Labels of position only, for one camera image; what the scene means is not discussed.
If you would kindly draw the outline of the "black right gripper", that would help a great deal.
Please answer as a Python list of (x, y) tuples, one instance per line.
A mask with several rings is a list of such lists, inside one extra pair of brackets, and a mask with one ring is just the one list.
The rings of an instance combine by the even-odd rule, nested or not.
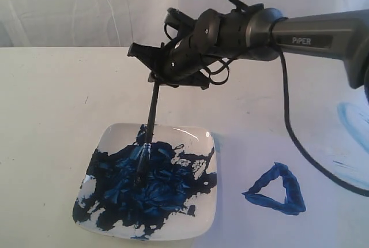
[(143, 63), (151, 71), (151, 79), (160, 84), (207, 89), (228, 81), (212, 79), (228, 70), (228, 62), (216, 54), (219, 50), (218, 33), (191, 33), (161, 43), (160, 47), (132, 43), (127, 56)]

